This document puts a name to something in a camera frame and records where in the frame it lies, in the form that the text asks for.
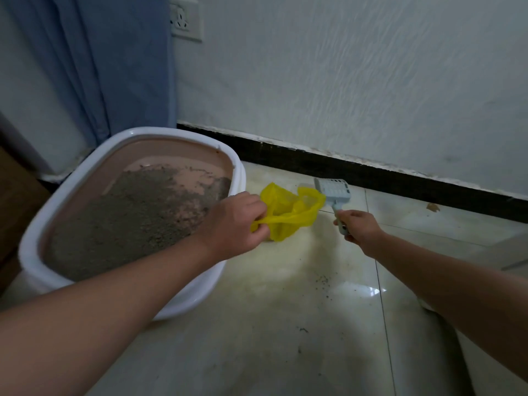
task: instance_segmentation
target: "blue curtain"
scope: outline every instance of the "blue curtain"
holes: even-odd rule
[[[4,0],[89,144],[176,126],[168,0]]]

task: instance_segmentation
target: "scoop handle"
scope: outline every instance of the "scoop handle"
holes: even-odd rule
[[[337,212],[339,208],[337,208],[337,204],[332,204],[332,210],[334,211],[334,214],[336,215],[335,218],[337,219],[337,227],[339,228],[339,233],[343,236],[348,234],[348,228],[339,218],[337,218]]]

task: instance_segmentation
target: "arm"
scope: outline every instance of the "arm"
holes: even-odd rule
[[[229,197],[159,253],[0,313],[0,394],[84,394],[158,311],[217,262],[269,236],[257,195]]]
[[[363,252],[442,317],[528,381],[528,282],[415,246],[381,230],[372,214],[340,211]]]

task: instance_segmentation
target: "yellow plastic bag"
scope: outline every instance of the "yellow plastic bag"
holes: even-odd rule
[[[255,221],[254,231],[259,224],[267,224],[270,239],[281,242],[293,235],[302,226],[311,226],[317,218],[317,212],[325,204],[326,197],[310,187],[300,187],[297,195],[270,183],[260,193],[260,198],[268,206],[266,217]]]

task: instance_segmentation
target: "litter box rim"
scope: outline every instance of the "litter box rim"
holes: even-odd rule
[[[103,144],[98,146],[79,166],[69,175],[69,177],[59,186],[48,201],[41,207],[36,216],[27,227],[20,246],[18,248],[18,258],[22,269],[29,277],[28,283],[38,293],[47,293],[53,290],[73,284],[72,280],[59,275],[48,268],[39,256],[38,246],[43,233],[53,222],[63,206],[82,186],[84,181],[117,149],[141,139],[181,139],[205,146],[209,146],[223,152],[233,164],[233,177],[229,195],[234,195],[246,190],[246,170],[240,161],[237,153],[228,145],[202,134],[189,132],[174,128],[158,128],[154,126],[142,126],[132,128],[110,137]],[[226,262],[221,261],[195,278],[180,293],[189,293],[180,303],[172,303],[171,300],[155,317],[156,319],[166,319],[179,314],[183,314],[201,303],[216,286],[220,279]],[[200,286],[191,286],[194,281],[200,279]]]

